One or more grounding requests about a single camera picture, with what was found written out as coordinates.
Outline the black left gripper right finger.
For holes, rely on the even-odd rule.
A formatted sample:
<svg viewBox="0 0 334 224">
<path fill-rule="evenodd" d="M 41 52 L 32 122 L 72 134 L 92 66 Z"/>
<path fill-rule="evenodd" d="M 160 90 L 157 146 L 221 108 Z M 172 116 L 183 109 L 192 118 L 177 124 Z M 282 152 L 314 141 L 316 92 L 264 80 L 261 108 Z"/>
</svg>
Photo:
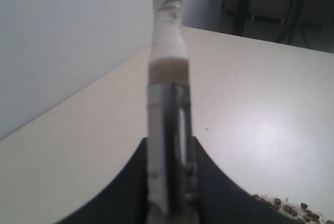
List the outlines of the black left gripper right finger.
<svg viewBox="0 0 334 224">
<path fill-rule="evenodd" d="M 200 223 L 299 223 L 252 198 L 210 158 L 196 137 Z"/>
</svg>

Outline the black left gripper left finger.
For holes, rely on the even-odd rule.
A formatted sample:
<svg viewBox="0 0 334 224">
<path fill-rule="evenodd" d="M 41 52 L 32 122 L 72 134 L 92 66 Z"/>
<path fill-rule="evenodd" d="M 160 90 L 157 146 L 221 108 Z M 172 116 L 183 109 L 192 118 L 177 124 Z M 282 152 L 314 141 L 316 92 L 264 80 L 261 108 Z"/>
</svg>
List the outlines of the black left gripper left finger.
<svg viewBox="0 0 334 224">
<path fill-rule="evenodd" d="M 146 169 L 146 139 L 143 138 L 116 177 L 61 223 L 146 223 Z"/>
</svg>

